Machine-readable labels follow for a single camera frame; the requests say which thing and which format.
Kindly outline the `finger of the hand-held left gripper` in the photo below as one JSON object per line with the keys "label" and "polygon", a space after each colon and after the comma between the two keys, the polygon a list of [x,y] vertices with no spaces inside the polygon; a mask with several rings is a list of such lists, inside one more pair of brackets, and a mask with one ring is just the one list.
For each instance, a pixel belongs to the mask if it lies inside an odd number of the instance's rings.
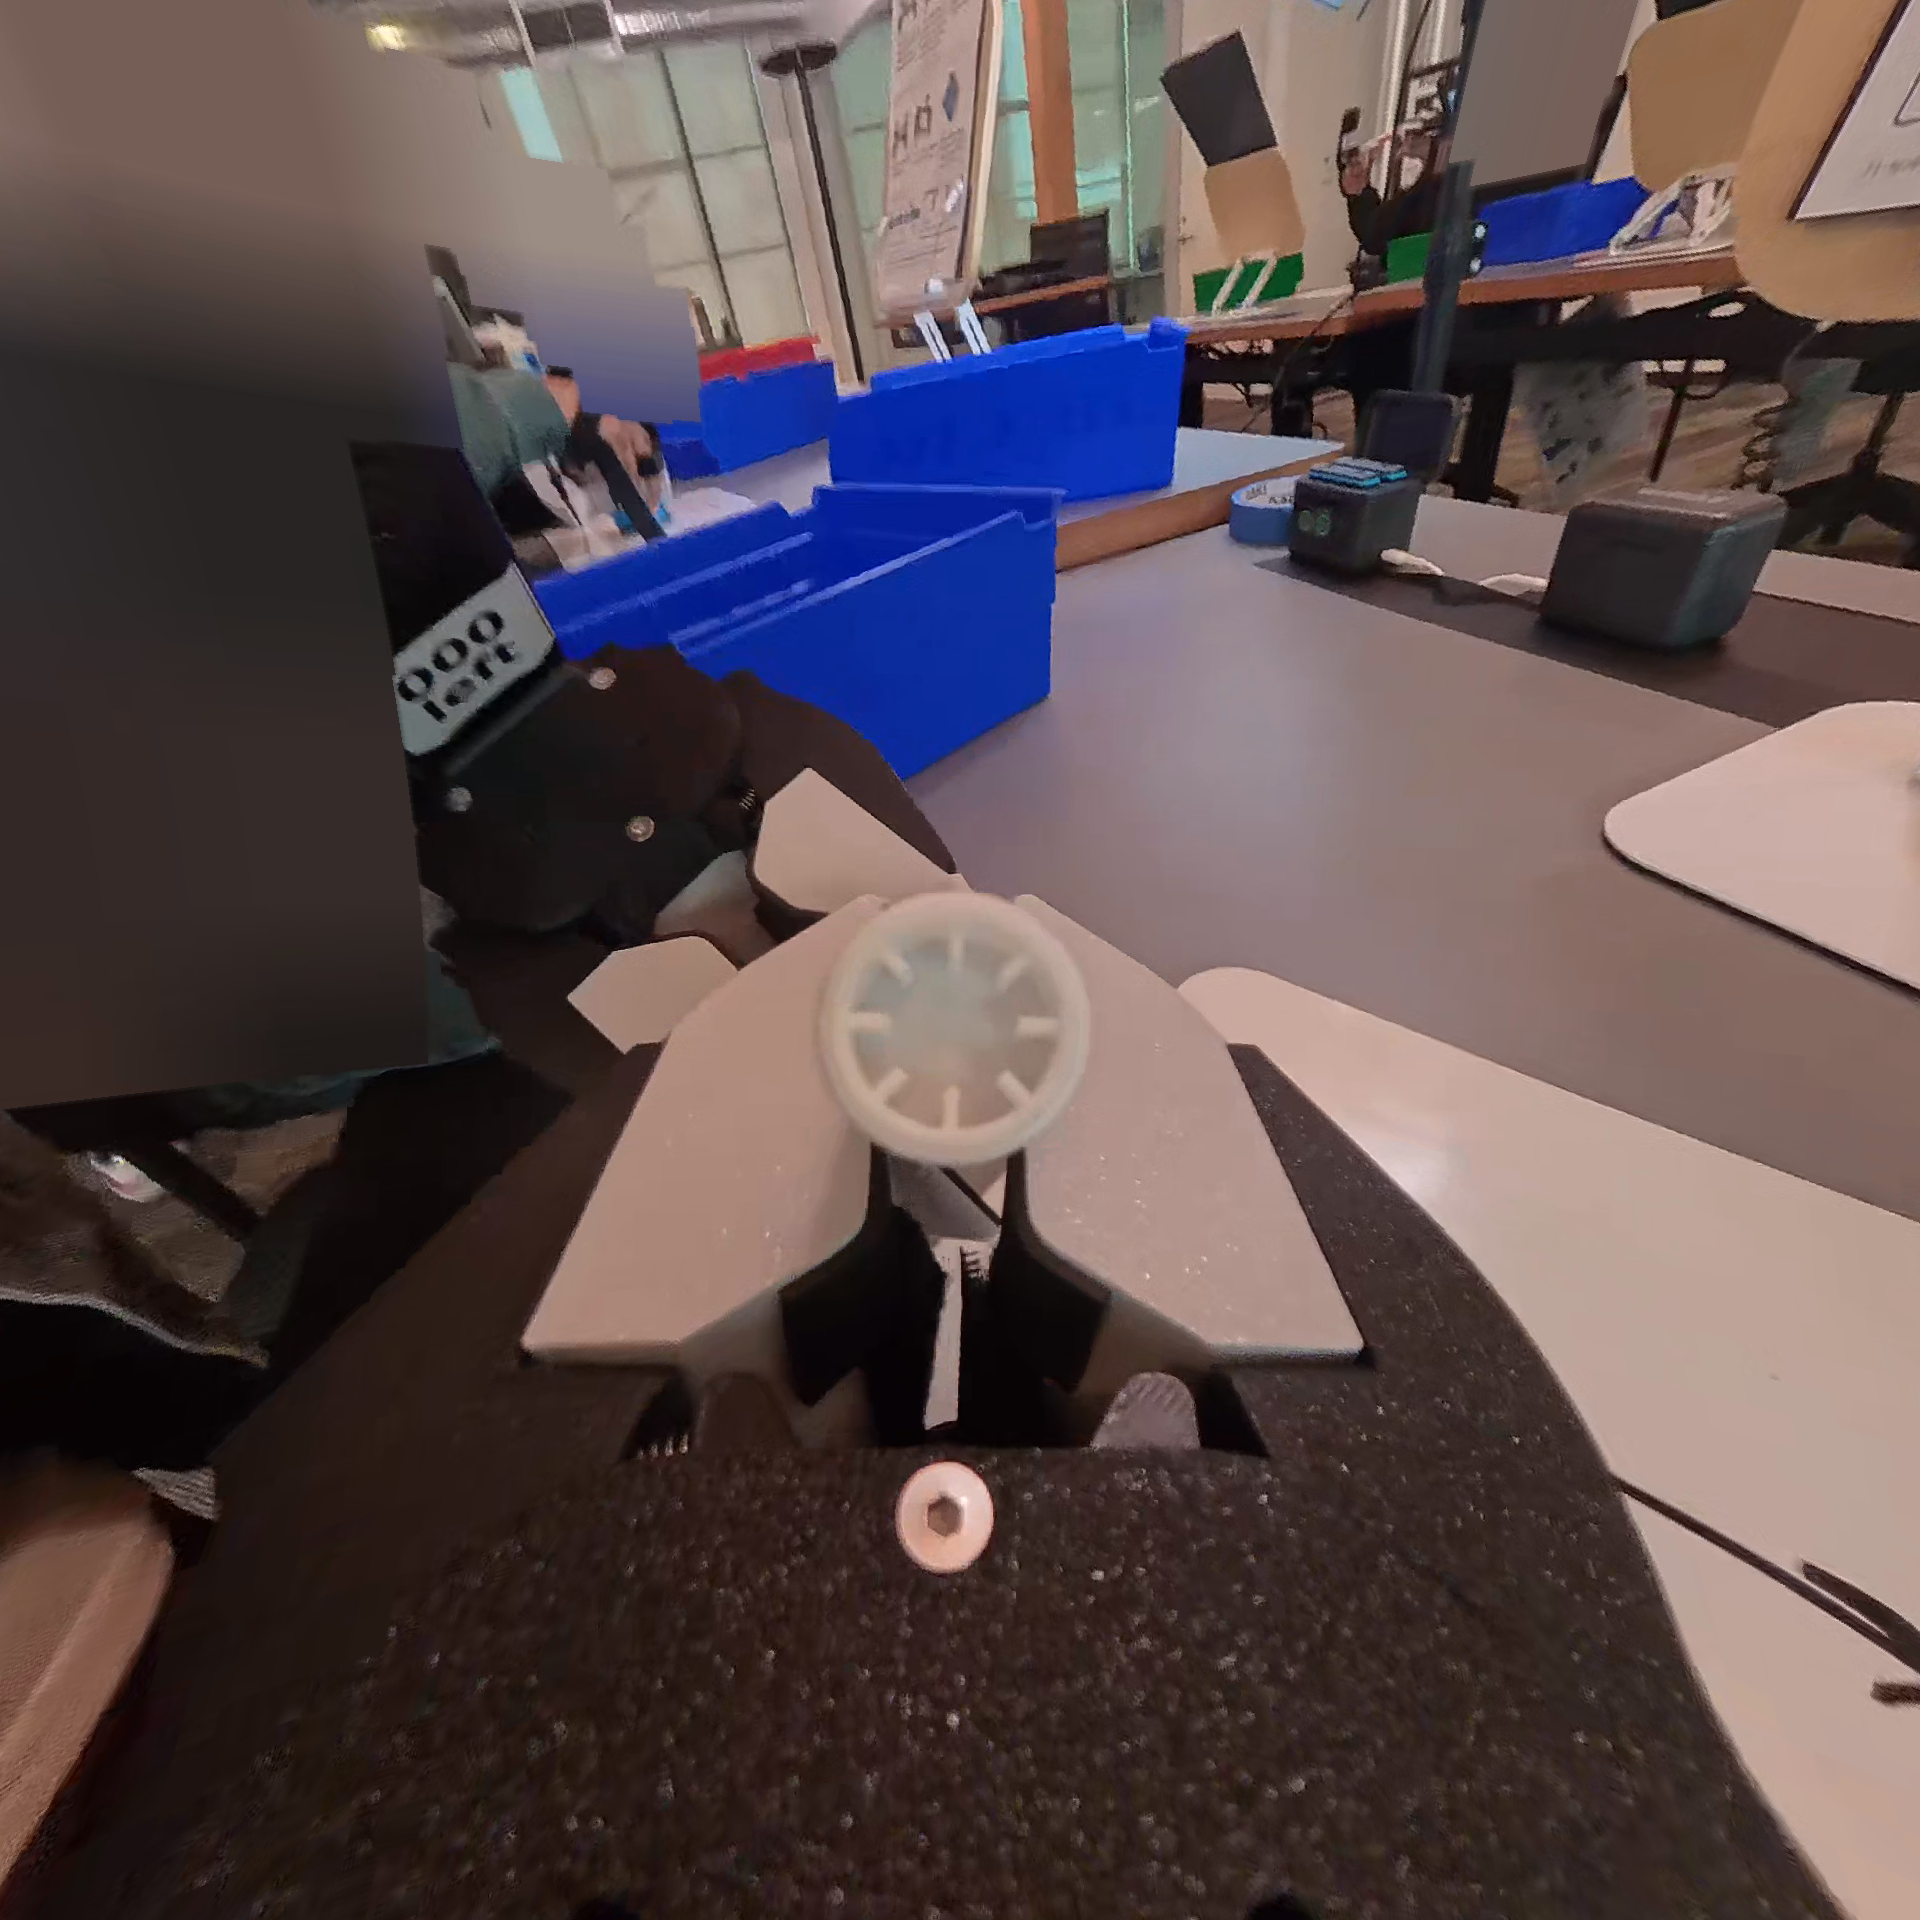
{"label": "finger of the hand-held left gripper", "polygon": [[940,869],[817,772],[799,772],[767,799],[750,852],[750,885],[769,916],[795,927],[858,901],[894,904],[961,893],[961,876]]}
{"label": "finger of the hand-held left gripper", "polygon": [[671,937],[608,952],[571,991],[570,1007],[616,1053],[663,1044],[738,967],[706,937]]}

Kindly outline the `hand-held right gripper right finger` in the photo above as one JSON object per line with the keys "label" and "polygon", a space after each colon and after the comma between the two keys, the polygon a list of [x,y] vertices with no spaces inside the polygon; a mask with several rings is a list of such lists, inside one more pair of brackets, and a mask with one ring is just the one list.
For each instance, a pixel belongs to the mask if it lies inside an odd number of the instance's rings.
{"label": "hand-held right gripper right finger", "polygon": [[1363,1337],[1219,1033],[1158,972],[1035,897],[1089,1044],[1067,1107],[1007,1167],[989,1298],[1074,1412],[1140,1374],[1342,1366]]}

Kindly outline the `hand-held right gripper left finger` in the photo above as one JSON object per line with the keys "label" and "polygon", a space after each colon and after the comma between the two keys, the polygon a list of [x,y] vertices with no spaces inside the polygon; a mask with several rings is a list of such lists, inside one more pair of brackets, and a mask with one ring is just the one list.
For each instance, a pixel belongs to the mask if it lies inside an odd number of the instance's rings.
{"label": "hand-held right gripper left finger", "polygon": [[899,1421],[943,1285],[888,1159],[821,1065],[855,901],[735,972],[663,1040],[519,1344],[539,1363],[732,1376],[794,1421]]}

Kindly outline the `black whiteboard marker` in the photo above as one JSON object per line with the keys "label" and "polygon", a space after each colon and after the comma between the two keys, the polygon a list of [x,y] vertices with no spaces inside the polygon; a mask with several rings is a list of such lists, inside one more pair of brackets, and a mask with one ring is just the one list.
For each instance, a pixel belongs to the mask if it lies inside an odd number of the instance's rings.
{"label": "black whiteboard marker", "polygon": [[1006,1162],[1067,1112],[1092,1058],[1092,991],[1034,898],[925,893],[883,907],[817,1007],[827,1090],[875,1151],[961,1170]]}

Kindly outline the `white whiteboard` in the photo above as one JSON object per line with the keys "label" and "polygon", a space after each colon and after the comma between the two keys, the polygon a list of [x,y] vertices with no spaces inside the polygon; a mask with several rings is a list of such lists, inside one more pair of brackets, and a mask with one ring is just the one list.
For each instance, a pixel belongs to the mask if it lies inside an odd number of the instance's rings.
{"label": "white whiteboard", "polygon": [[1494,1287],[1628,1500],[1737,1756],[1845,1916],[1916,1916],[1916,1685],[1805,1569],[1916,1623],[1918,1228],[1236,968],[1181,994],[1251,1044]]}

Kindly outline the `person's left forearm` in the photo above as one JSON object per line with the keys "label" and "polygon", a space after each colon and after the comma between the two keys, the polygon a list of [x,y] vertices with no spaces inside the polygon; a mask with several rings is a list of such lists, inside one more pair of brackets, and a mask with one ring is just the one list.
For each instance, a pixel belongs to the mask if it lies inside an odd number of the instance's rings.
{"label": "person's left forearm", "polygon": [[558,1085],[497,1050],[371,1078],[215,1301],[6,1118],[4,1459],[202,1469],[565,1107]]}

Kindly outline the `black box with blue top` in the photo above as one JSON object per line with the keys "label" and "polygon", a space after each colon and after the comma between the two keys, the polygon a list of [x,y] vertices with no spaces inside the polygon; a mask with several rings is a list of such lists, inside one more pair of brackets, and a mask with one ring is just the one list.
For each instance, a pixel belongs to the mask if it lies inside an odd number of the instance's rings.
{"label": "black box with blue top", "polygon": [[1380,572],[1385,555],[1411,550],[1426,492],[1399,464],[1350,454],[1316,464],[1293,480],[1287,558],[1342,579]]}

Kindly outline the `white table sign stand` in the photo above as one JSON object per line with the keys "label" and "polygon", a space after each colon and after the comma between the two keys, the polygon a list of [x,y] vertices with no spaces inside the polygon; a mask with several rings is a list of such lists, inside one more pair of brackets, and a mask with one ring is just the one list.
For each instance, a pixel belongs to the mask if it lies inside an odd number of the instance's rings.
{"label": "white table sign stand", "polygon": [[[1918,317],[1916,5],[1714,5],[1680,54],[1708,108],[1760,51],[1737,122],[1734,258],[1747,291],[1813,325]],[[1812,948],[1918,986],[1916,703],[1875,701],[1767,733],[1622,801],[1623,862]]]}

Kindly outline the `white hanging sign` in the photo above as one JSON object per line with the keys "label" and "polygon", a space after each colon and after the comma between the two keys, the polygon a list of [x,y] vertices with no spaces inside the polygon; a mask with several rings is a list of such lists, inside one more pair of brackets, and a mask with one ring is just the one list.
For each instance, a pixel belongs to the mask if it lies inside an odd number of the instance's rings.
{"label": "white hanging sign", "polygon": [[879,232],[941,246],[972,198],[997,6],[894,2],[886,21]]}

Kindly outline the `black boxy object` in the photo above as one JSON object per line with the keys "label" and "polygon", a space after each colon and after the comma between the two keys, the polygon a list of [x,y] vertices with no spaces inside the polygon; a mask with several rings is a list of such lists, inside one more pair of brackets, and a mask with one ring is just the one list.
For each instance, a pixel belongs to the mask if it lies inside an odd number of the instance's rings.
{"label": "black boxy object", "polygon": [[1744,617],[1785,519],[1772,492],[1643,487],[1588,498],[1563,516],[1539,620],[1660,655],[1715,644]]}

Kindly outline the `black studio light panel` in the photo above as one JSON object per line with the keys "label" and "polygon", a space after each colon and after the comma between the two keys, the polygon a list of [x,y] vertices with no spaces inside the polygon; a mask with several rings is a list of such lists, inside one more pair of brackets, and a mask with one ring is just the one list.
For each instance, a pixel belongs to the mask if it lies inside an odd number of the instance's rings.
{"label": "black studio light panel", "polygon": [[1239,29],[1169,60],[1161,69],[1161,90],[1207,173],[1279,149]]}

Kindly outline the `wooden office desk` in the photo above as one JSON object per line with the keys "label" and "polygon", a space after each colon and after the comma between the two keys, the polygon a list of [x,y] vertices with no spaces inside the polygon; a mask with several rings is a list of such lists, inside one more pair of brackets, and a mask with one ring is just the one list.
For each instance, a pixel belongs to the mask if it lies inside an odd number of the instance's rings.
{"label": "wooden office desk", "polygon": [[[1457,291],[1457,309],[1553,311],[1597,299],[1665,295],[1729,295],[1744,288],[1729,248],[1610,256],[1577,255],[1496,268],[1468,278]],[[1183,382],[1219,386],[1269,386],[1274,367],[1297,351],[1320,352],[1347,336],[1415,322],[1424,288],[1415,281],[1367,291],[1314,291],[1289,300],[1269,300],[1221,315],[1189,317],[1186,330]]]}

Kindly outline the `black vertical pole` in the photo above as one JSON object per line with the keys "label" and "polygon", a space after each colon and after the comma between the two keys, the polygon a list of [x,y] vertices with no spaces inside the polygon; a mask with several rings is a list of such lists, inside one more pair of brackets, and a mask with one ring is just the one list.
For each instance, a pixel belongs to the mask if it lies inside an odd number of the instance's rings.
{"label": "black vertical pole", "polygon": [[1421,415],[1421,478],[1444,477],[1457,430],[1460,405],[1446,391],[1453,342],[1457,300],[1470,276],[1474,232],[1474,163],[1460,132],[1468,104],[1470,76],[1484,2],[1460,6],[1460,43],[1456,53],[1451,101],[1446,119],[1446,168],[1436,203],[1436,222],[1421,275],[1421,302],[1409,365],[1409,391]]}

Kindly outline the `small blue bin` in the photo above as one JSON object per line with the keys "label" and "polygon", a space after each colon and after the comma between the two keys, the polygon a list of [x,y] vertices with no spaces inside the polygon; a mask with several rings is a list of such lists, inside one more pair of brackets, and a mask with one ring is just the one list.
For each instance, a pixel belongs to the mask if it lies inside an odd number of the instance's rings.
{"label": "small blue bin", "polygon": [[1477,208],[1482,273],[1605,253],[1647,200],[1631,176],[1570,180]]}

